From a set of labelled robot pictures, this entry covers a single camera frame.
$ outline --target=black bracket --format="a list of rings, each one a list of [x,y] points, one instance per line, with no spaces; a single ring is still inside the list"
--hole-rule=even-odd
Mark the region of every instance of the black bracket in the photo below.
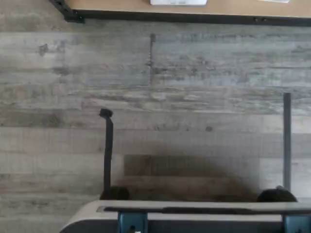
[[[85,20],[75,10],[72,10],[65,0],[49,0],[60,13],[63,14],[65,21],[74,23],[85,23]]]
[[[106,145],[104,152],[104,191],[110,190],[111,187],[111,159],[113,147],[113,122],[111,117],[113,112],[109,109],[102,108],[99,116],[106,120]]]

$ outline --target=dark round object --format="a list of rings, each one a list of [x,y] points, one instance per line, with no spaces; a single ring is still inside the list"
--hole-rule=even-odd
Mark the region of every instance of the dark round object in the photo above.
[[[296,197],[281,186],[266,189],[258,196],[257,202],[297,202]]]
[[[129,200],[130,192],[126,187],[113,186],[109,190],[103,191],[100,200]]]

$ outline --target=wooden floor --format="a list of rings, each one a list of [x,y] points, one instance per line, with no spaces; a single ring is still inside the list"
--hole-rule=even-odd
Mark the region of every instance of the wooden floor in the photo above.
[[[0,0],[10,12],[0,12],[5,233],[57,232],[99,197],[102,107],[114,111],[113,184],[134,199],[252,201],[282,184],[291,92],[293,193],[311,198],[311,29],[76,25],[47,13],[48,1],[31,0],[34,14],[14,2]]]

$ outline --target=metal clamp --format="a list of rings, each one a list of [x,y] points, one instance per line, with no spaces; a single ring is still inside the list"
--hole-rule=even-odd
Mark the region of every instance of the metal clamp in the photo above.
[[[147,213],[119,212],[118,233],[147,233]]]
[[[60,13],[63,14],[65,21],[75,23],[85,23],[82,16],[78,15],[75,10],[72,10],[65,0],[49,0]]]

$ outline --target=wood grain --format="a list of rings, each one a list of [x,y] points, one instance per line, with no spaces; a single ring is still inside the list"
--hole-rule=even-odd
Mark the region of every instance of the wood grain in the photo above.
[[[292,92],[293,192],[311,196],[310,31],[106,24],[1,33],[6,231],[52,233],[98,198],[102,107],[115,113],[112,182],[134,199],[246,201],[282,181],[282,93]]]

